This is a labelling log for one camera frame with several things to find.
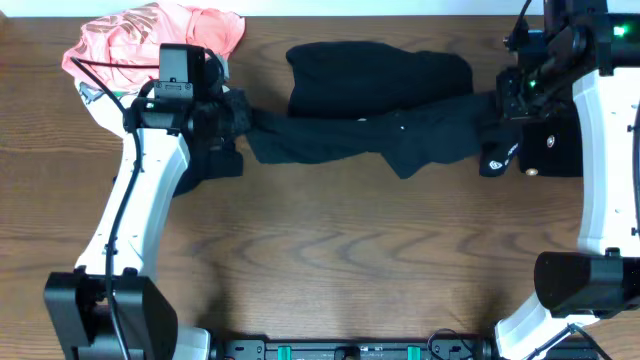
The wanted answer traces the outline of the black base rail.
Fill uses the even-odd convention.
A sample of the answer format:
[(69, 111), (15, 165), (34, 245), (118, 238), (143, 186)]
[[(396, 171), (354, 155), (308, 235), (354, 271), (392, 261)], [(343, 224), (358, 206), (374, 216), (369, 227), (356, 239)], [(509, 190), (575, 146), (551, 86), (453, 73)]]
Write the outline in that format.
[(217, 339), (209, 360), (500, 360), (495, 341), (438, 330), (426, 339)]

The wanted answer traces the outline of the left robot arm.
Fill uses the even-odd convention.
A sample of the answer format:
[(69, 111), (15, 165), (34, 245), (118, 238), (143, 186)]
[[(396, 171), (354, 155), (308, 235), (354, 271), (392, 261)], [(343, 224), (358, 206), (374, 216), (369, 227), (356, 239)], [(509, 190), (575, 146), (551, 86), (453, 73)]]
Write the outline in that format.
[(205, 180), (238, 177), (235, 140), (251, 125), (226, 62), (195, 45), (164, 43), (157, 78), (119, 105), (123, 152), (99, 225), (70, 272), (50, 274), (44, 302), (64, 356), (220, 359), (205, 329), (183, 326), (158, 289), (159, 243), (172, 200)]

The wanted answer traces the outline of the white printed shirt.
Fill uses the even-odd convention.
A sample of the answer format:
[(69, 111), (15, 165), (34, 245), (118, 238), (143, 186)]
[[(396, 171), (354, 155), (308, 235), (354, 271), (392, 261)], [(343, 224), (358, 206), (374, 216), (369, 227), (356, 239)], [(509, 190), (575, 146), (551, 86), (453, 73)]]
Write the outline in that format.
[(74, 80), (78, 94), (93, 120), (104, 129), (123, 138), (123, 114), (118, 106), (99, 88), (95, 88), (79, 79)]

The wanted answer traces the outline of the black cardigan with gold buttons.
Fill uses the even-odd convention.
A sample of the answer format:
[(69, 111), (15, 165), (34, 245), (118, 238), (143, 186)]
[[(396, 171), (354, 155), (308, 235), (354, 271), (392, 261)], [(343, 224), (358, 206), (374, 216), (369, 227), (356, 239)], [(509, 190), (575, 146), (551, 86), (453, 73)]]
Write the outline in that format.
[(576, 115), (525, 124), (519, 169), (529, 176), (582, 177), (583, 154)]

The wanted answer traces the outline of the pink crumpled shirt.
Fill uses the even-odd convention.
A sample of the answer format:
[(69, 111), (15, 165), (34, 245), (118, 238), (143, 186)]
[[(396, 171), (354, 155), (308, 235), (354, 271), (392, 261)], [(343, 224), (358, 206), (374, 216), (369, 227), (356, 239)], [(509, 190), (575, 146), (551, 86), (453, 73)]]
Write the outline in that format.
[(159, 77), (160, 45), (196, 45), (228, 59), (241, 41), (245, 19), (214, 8), (154, 2), (81, 26), (77, 45), (63, 54), (61, 67), (75, 79), (95, 84), (73, 64), (89, 60), (88, 70), (113, 91), (136, 91)]

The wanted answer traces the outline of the black t-shirt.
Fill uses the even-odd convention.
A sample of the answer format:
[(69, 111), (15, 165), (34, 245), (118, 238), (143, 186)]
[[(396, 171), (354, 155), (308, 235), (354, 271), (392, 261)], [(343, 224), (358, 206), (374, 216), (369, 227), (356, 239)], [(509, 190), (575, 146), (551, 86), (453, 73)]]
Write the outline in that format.
[(502, 175), (522, 132), (477, 93), (471, 65), (451, 53), (377, 42), (316, 42), (286, 52), (294, 87), (284, 114), (256, 108), (246, 137), (263, 164), (321, 164), (381, 155), (407, 179), (429, 164), (479, 159)]

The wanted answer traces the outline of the black garment under pile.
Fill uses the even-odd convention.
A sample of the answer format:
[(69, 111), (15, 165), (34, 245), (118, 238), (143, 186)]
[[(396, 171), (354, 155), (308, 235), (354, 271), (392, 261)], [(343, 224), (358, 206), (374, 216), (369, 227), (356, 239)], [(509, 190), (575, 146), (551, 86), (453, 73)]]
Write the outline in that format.
[(211, 145), (201, 145), (190, 153), (191, 159), (182, 174), (173, 196), (195, 189), (201, 182), (243, 175), (244, 158), (234, 140), (217, 139)]

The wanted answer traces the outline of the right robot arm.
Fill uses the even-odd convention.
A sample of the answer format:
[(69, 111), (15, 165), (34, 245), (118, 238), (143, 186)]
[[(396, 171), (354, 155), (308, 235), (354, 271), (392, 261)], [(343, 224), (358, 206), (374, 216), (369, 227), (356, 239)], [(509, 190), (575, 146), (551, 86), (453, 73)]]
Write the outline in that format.
[(578, 248), (544, 252), (533, 294), (494, 328), (480, 359), (601, 359), (592, 324), (639, 306), (639, 16), (612, 1), (548, 1), (544, 26), (518, 19), (518, 58), (496, 80), (504, 120), (549, 119), (568, 100), (582, 144)]

